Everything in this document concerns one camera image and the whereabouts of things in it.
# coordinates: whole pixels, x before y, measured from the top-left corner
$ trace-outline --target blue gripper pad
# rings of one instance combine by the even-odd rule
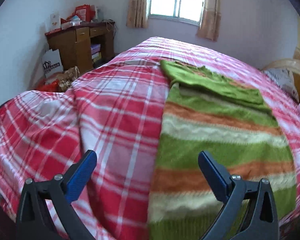
[[[68,203],[76,201],[84,186],[89,181],[93,170],[97,165],[97,154],[94,151],[87,151],[80,161],[76,164],[73,164],[65,174],[72,173],[71,177],[66,182],[66,194],[65,197]]]
[[[199,153],[198,164],[216,199],[226,204],[229,199],[229,185],[231,185],[227,169],[217,163],[207,151]]]

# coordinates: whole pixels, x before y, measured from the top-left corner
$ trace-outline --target wooden headboard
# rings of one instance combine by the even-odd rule
[[[297,88],[300,98],[300,60],[290,58],[280,59],[265,66],[262,70],[267,70],[270,68],[286,68],[293,72],[294,84]]]

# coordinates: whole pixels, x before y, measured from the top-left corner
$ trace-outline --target sweater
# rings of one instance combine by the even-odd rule
[[[279,219],[291,212],[296,203],[292,154],[259,90],[204,66],[166,60],[160,65],[171,87],[150,189],[150,239],[199,239],[216,218],[222,203],[199,169],[202,150],[230,174],[252,181],[268,178]]]

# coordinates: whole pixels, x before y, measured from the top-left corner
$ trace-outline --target red and white plaid blanket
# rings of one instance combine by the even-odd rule
[[[25,179],[52,179],[88,149],[98,163],[73,207],[96,239],[146,238],[148,194],[168,80],[161,59],[202,66],[258,88],[288,138],[300,214],[300,116],[259,70],[213,50],[150,38],[77,79],[66,93],[27,91],[0,109],[0,205],[15,219]],[[59,230],[58,216],[48,207]]]

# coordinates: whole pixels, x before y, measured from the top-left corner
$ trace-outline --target white wall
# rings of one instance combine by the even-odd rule
[[[149,19],[148,29],[126,27],[129,0],[98,0],[105,17],[116,21],[115,51],[122,52],[152,36],[197,44],[254,67],[292,57],[297,44],[297,13],[288,0],[221,0],[217,42],[197,38],[197,26]]]
[[[41,56],[50,14],[68,17],[75,6],[96,0],[5,0],[0,7],[0,104],[43,76]]]

